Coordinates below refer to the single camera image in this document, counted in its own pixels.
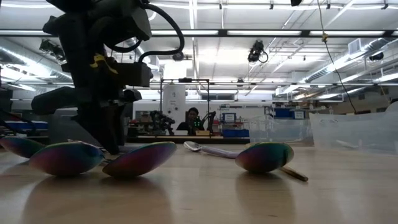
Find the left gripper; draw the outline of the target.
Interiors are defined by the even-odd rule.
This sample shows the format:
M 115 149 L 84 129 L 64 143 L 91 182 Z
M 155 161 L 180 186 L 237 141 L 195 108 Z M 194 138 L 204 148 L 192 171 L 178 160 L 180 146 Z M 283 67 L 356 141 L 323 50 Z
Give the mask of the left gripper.
M 78 108 L 74 120 L 104 149 L 115 155 L 125 142 L 124 110 L 126 105 L 140 100 L 136 90 L 127 86 L 141 86 L 141 73 L 119 73 L 84 87 L 63 86 L 33 98 L 35 114 L 54 114 L 58 109 Z

